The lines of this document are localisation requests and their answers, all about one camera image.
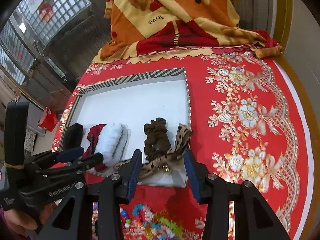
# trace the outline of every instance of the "red bag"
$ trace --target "red bag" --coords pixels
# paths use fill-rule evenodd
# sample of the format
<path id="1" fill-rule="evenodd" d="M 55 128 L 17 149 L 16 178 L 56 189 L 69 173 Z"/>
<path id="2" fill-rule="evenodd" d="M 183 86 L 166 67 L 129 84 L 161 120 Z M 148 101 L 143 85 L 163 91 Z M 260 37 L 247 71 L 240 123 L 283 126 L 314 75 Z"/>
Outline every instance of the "red bag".
<path id="1" fill-rule="evenodd" d="M 42 117 L 38 121 L 38 126 L 52 132 L 57 122 L 58 122 L 57 114 L 54 111 L 51 111 L 50 108 L 47 107 L 43 112 Z"/>

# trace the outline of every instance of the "leopard print strap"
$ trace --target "leopard print strap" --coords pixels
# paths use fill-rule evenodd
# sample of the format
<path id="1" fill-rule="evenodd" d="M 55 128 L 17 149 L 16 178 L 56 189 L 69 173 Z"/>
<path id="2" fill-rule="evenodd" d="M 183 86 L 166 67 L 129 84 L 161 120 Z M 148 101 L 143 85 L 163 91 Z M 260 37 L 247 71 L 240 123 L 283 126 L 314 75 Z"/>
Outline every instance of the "leopard print strap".
<path id="1" fill-rule="evenodd" d="M 180 123 L 177 130 L 175 145 L 168 150 L 166 155 L 158 156 L 151 162 L 142 164 L 139 179 L 146 178 L 157 172 L 159 167 L 163 164 L 180 160 L 183 157 L 184 151 L 190 147 L 190 136 L 192 133 L 193 131 L 189 126 Z M 120 167 L 128 162 L 130 162 L 130 160 L 123 160 L 115 164 L 113 168 L 116 171 L 119 171 Z"/>

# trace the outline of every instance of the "black fabric item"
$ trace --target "black fabric item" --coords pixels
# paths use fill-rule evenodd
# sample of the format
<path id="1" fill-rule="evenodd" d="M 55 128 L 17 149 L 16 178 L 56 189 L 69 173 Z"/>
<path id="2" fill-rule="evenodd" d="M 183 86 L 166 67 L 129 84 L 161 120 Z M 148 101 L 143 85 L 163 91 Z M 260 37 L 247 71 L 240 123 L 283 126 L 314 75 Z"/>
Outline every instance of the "black fabric item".
<path id="1" fill-rule="evenodd" d="M 69 150 L 81 145 L 83 126 L 79 123 L 71 125 L 63 138 L 63 150 Z"/>
<path id="2" fill-rule="evenodd" d="M 29 102 L 10 102 L 7 105 L 4 126 L 4 161 L 23 165 Z"/>

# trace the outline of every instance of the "red santa hat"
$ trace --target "red santa hat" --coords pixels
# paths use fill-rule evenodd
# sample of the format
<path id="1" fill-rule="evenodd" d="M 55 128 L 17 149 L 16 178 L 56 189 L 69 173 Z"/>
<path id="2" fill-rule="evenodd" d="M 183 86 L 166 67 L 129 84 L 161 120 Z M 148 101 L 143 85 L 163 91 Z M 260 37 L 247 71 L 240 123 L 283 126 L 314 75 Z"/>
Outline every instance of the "red santa hat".
<path id="1" fill-rule="evenodd" d="M 102 171 L 112 167 L 120 161 L 125 143 L 128 138 L 128 130 L 120 123 L 98 124 L 90 128 L 87 139 L 90 146 L 83 154 L 83 158 L 93 153 L 103 155 L 103 163 L 96 166 L 96 171 Z"/>

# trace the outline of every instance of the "embroidered tablecloth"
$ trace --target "embroidered tablecloth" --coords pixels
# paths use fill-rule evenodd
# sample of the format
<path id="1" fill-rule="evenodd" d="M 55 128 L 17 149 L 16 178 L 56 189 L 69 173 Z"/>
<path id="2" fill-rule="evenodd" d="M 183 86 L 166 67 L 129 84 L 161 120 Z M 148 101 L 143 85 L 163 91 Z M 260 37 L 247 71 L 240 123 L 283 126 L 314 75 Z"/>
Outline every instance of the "embroidered tablecloth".
<path id="1" fill-rule="evenodd" d="M 169 59 L 151 57 L 144 59 L 144 63 L 91 64 L 70 97 L 52 149 L 59 147 L 61 133 L 80 90 L 124 75 L 183 67 L 188 79 L 194 131 L 191 149 L 197 160 L 226 181 L 251 180 L 290 238 L 298 239 L 310 204 L 305 206 L 305 201 L 312 195 L 312 190 L 307 195 L 307 186 L 313 178 L 308 177 L 308 154 L 312 154 L 309 131 L 295 90 L 273 60 L 257 59 L 246 46 L 237 50 L 208 49 L 211 53 L 194 57 L 179 54 Z M 88 183 L 102 179 L 87 174 Z M 170 220 L 183 227 L 180 239 L 201 239 L 207 206 L 197 204 L 189 185 L 186 188 L 138 186 L 135 198 L 123 206 L 130 218 L 133 219 L 134 206 L 140 203 L 154 213 L 166 211 Z M 150 232 L 134 220 L 124 229 L 124 236 L 125 239 L 151 238 Z M 232 202 L 229 237 L 234 237 Z"/>

